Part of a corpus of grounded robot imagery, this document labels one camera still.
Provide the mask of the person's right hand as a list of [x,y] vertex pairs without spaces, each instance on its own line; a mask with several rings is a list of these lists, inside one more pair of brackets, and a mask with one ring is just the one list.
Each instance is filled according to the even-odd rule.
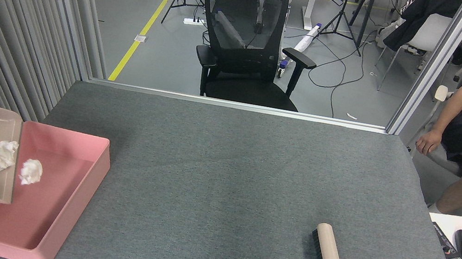
[[441,140],[442,133],[435,130],[428,131],[416,140],[416,151],[428,155],[441,145]]

